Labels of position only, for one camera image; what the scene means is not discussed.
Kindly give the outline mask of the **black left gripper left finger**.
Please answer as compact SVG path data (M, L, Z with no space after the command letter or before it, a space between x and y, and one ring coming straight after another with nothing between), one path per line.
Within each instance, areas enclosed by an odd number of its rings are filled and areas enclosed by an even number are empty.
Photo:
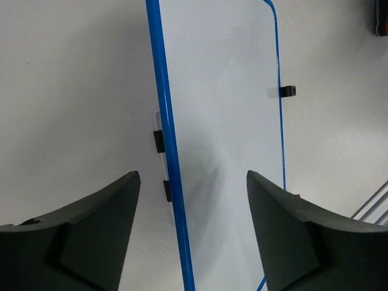
M2 290L117 290L141 180L129 172L97 192L1 227Z

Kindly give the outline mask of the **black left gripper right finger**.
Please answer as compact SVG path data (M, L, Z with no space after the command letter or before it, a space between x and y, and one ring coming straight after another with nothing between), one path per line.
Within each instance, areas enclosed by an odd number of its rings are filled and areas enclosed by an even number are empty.
M319 207L254 171L247 194L269 290L386 290L387 228Z

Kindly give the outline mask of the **red whiteboard eraser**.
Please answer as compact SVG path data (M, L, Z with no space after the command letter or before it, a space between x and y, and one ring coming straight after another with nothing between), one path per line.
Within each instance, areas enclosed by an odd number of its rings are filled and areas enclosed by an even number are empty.
M375 34L387 36L388 0L375 0Z

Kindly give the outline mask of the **blue framed whiteboard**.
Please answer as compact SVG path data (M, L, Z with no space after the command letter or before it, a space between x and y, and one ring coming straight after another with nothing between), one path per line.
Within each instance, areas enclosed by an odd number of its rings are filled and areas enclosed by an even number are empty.
M286 184L272 1L147 1L185 290L268 290L247 172Z

